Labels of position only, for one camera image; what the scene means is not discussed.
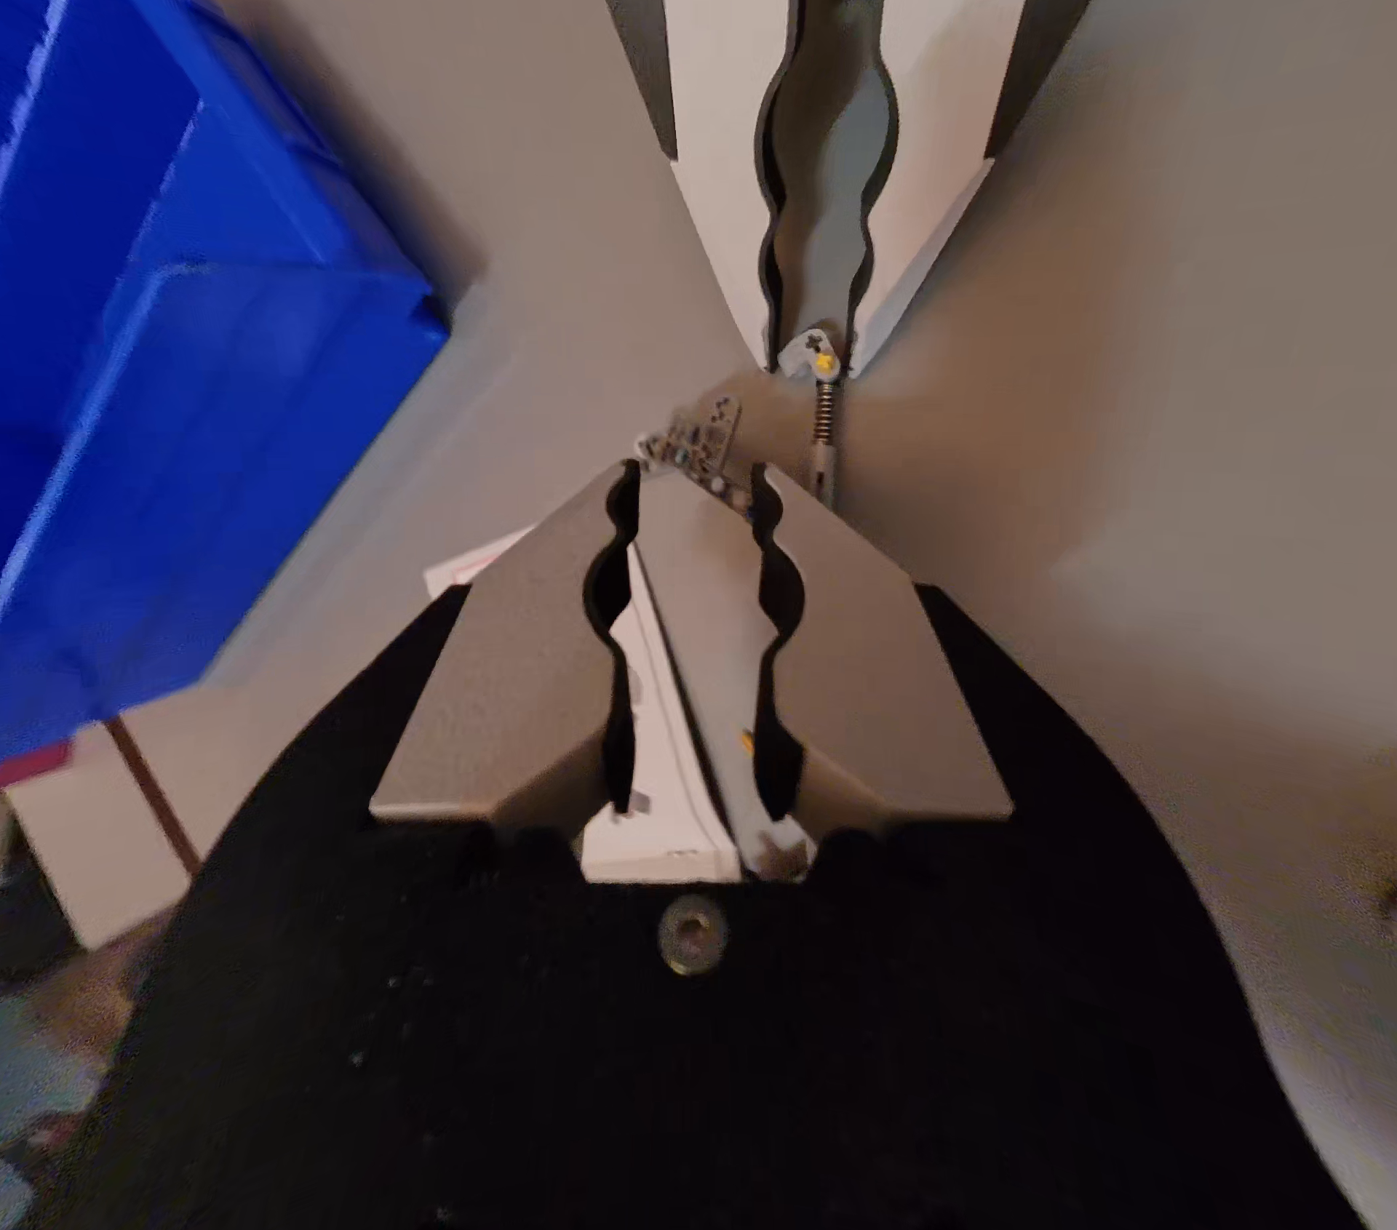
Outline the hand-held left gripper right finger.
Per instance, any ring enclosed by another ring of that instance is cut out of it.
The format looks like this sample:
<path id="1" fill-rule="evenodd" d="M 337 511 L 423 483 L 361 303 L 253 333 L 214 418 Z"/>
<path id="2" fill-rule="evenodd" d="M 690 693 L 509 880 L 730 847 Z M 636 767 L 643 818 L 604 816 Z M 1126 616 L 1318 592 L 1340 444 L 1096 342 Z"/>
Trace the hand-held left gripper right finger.
<path id="1" fill-rule="evenodd" d="M 772 466 L 751 472 L 758 604 L 752 771 L 772 821 L 895 832 L 1005 821 L 1013 802 L 917 585 Z"/>

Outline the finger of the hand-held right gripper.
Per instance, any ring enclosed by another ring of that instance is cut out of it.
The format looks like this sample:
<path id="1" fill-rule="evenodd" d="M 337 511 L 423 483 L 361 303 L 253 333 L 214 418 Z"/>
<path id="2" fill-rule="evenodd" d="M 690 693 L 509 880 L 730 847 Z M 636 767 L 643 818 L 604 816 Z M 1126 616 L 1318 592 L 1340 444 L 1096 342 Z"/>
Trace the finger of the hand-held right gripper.
<path id="1" fill-rule="evenodd" d="M 994 166 L 989 136 L 1026 2 L 880 0 L 889 162 L 870 179 L 850 380 L 890 341 Z"/>
<path id="2" fill-rule="evenodd" d="M 732 320 L 774 367 L 780 303 L 765 274 L 778 206 L 764 133 L 794 43 L 793 0 L 662 0 L 678 191 Z"/>

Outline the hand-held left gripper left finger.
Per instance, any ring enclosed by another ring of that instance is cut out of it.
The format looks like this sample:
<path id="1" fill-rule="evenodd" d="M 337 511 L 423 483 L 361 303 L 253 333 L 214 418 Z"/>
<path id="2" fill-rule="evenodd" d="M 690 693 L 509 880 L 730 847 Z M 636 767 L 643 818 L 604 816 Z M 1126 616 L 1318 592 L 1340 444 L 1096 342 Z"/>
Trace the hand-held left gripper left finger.
<path id="1" fill-rule="evenodd" d="M 627 809 L 636 730 L 614 626 L 639 495 L 636 460 L 607 467 L 465 586 L 375 821 L 585 825 Z"/>

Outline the lego instruction booklet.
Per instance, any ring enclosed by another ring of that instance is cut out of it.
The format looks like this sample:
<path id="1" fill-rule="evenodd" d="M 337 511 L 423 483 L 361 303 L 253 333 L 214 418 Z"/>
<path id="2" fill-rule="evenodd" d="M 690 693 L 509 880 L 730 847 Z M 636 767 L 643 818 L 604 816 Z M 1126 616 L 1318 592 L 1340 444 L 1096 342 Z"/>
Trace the lego instruction booklet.
<path id="1" fill-rule="evenodd" d="M 711 566 L 690 582 L 655 541 L 630 550 L 630 573 L 612 633 L 630 672 L 634 783 L 627 812 L 602 809 L 575 845 L 586 880 L 800 882 L 813 844 L 768 819 L 751 770 L 759 614 Z"/>

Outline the blue plastic storage bin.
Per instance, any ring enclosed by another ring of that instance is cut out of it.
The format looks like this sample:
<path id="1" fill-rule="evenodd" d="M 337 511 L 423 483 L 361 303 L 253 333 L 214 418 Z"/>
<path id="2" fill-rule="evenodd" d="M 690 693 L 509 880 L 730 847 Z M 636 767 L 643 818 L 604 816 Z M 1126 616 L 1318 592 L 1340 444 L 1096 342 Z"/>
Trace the blue plastic storage bin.
<path id="1" fill-rule="evenodd" d="M 209 668 L 438 352 L 214 0 L 3 0 L 1 754 Z"/>

